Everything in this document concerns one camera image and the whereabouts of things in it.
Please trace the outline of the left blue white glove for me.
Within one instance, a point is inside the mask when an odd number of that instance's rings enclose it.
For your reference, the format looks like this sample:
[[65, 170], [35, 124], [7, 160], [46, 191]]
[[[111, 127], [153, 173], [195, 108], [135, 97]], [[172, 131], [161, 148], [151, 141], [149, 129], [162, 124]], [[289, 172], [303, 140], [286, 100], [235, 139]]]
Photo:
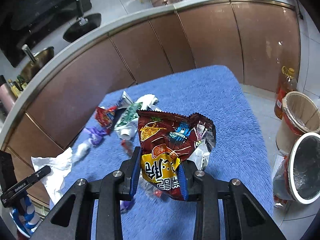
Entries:
[[20, 199], [18, 204], [20, 204], [19, 207], [10, 208], [10, 215], [18, 231], [29, 239], [41, 224], [41, 219], [35, 212], [35, 206], [28, 196]]

